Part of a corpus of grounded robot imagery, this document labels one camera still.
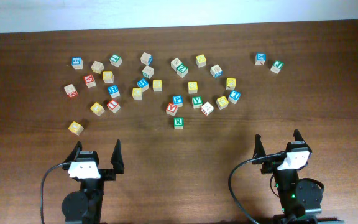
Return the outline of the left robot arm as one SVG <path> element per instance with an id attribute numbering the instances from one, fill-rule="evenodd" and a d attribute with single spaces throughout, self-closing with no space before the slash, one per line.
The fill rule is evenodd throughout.
<path id="1" fill-rule="evenodd" d="M 67 224 L 100 223 L 104 196 L 104 184 L 115 181 L 124 173 L 121 142 L 117 141 L 111 156 L 109 169 L 100 169 L 96 151 L 84 151 L 77 142 L 64 160 L 63 170 L 80 183 L 80 189 L 68 194 L 62 202 L 62 212 Z"/>

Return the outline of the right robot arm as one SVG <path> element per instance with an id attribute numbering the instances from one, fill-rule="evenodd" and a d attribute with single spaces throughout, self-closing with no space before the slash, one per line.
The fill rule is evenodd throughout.
<path id="1" fill-rule="evenodd" d="M 255 135 L 253 164 L 260 164 L 262 174 L 271 174 L 275 180 L 282 214 L 273 217 L 274 223 L 317 223 L 317 214 L 322 212 L 324 185 L 314 179 L 300 179 L 298 171 L 308 165 L 312 150 L 294 130 L 294 140 L 285 150 L 267 155 L 261 136 Z"/>

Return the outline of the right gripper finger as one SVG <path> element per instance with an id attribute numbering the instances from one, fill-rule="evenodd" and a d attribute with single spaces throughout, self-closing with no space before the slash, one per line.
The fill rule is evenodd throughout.
<path id="1" fill-rule="evenodd" d="M 296 142 L 304 141 L 304 139 L 298 129 L 294 130 L 293 137 L 294 137 L 294 141 L 296 141 Z"/>
<path id="2" fill-rule="evenodd" d="M 253 152 L 253 161 L 252 164 L 262 164 L 264 162 L 264 157 L 266 156 L 262 141 L 261 135 L 255 135 L 255 144 L 254 144 L 254 152 Z"/>

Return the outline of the yellow S block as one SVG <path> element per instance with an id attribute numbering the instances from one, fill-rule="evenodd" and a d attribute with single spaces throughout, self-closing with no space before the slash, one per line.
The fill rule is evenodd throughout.
<path id="1" fill-rule="evenodd" d="M 188 82 L 188 93 L 195 94 L 197 92 L 198 92 L 198 82 L 197 81 Z"/>
<path id="2" fill-rule="evenodd" d="M 152 87 L 154 92 L 162 91 L 162 81 L 161 80 L 153 80 Z"/>

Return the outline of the green R block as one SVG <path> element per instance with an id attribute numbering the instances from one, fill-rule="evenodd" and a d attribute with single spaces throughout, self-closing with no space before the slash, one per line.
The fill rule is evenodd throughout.
<path id="1" fill-rule="evenodd" d="M 174 129 L 183 129 L 184 128 L 184 119 L 183 117 L 175 117 L 173 119 Z"/>

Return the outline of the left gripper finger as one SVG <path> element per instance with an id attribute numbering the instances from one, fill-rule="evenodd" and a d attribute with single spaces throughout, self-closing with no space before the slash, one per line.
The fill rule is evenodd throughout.
<path id="1" fill-rule="evenodd" d="M 73 162 L 78 157 L 78 154 L 82 151 L 82 143 L 78 141 L 74 147 L 74 149 L 71 151 L 71 153 L 68 155 L 68 157 L 64 160 L 64 163 Z"/>
<path id="2" fill-rule="evenodd" d="M 114 169 L 115 174 L 124 174 L 125 167 L 121 152 L 121 141 L 118 139 L 114 146 L 113 154 L 110 163 Z"/>

